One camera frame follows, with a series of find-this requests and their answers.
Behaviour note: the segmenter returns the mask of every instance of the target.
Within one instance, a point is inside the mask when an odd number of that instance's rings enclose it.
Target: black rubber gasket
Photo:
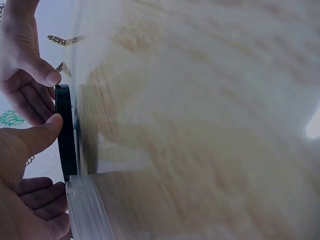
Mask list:
[[[55,86],[55,112],[63,119],[58,146],[63,177],[67,182],[71,175],[78,175],[71,97],[67,84]]]

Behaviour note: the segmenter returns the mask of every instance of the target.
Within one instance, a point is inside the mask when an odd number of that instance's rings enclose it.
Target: wooden table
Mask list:
[[[319,1],[79,0],[72,14],[81,171],[116,240],[320,239]]]

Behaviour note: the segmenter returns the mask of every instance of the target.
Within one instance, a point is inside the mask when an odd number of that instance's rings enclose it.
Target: transparent plastic lid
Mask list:
[[[66,196],[73,239],[114,240],[105,207],[90,175],[70,176]]]

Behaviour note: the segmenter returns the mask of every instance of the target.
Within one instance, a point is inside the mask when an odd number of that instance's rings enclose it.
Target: hand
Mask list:
[[[66,187],[63,182],[53,184],[51,179],[47,177],[22,179],[15,193],[35,216],[44,221],[50,221],[50,227],[54,229],[54,234],[60,231],[60,226],[57,224],[64,225],[64,221],[68,221],[68,215],[64,214],[68,204]],[[29,228],[26,231],[34,233],[37,229]],[[71,231],[60,240],[69,240],[70,238],[72,238]]]
[[[7,0],[0,24],[0,90],[31,125],[44,124],[55,112],[52,88],[61,76],[40,58],[39,0]]]
[[[29,129],[0,129],[0,236],[3,239],[59,240],[70,228],[64,184],[24,179],[26,162],[48,148],[62,128],[53,115]]]

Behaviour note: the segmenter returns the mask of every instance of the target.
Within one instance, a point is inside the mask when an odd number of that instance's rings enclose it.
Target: fingernail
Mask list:
[[[59,124],[62,121],[62,117],[60,114],[56,113],[53,114],[48,121],[46,121],[47,124]]]
[[[61,81],[61,75],[57,71],[51,71],[46,76],[45,81],[51,85],[51,87],[57,85]]]

